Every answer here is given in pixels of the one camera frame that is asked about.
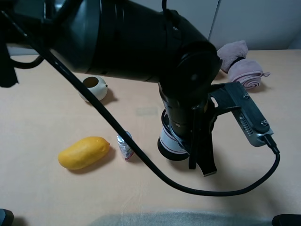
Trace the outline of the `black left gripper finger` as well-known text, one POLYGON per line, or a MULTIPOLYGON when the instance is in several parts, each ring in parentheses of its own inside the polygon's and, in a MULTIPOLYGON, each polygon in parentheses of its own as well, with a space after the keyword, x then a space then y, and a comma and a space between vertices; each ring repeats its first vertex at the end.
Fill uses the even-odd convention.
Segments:
POLYGON ((196 139, 196 164, 200 167, 204 177, 215 174, 217 168, 214 162, 212 133, 206 133, 204 130, 197 129, 196 139))

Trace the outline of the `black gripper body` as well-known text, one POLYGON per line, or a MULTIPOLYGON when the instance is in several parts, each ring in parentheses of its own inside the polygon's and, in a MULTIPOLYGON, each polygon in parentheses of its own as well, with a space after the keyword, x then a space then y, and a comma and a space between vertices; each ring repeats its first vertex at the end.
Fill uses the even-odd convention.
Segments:
POLYGON ((183 82, 160 81, 159 93, 164 103, 173 133, 183 140, 191 141, 194 128, 198 128, 199 138, 207 139, 210 135, 207 111, 208 93, 211 81, 183 82))

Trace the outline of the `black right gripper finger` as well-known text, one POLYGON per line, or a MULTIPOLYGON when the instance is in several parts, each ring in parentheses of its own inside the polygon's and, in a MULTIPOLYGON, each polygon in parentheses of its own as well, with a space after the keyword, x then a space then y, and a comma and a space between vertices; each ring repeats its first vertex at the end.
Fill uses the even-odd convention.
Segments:
POLYGON ((195 170, 196 169, 196 155, 197 155, 197 135, 198 135, 198 123, 197 123, 197 110, 196 108, 193 109, 193 124, 192 124, 192 140, 190 146, 190 157, 189 157, 189 169, 195 170))

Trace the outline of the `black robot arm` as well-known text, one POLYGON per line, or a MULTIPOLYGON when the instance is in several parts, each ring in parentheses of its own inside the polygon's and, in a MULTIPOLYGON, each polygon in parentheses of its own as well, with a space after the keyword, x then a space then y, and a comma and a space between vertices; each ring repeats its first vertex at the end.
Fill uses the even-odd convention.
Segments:
POLYGON ((52 18, 17 12, 16 0, 0 8, 13 14, 33 38, 77 73, 155 82, 165 110, 162 124, 185 153, 158 144, 168 159, 189 159, 207 176, 217 171, 209 97, 222 61, 217 50, 175 10, 157 12, 129 0, 67 0, 52 18))

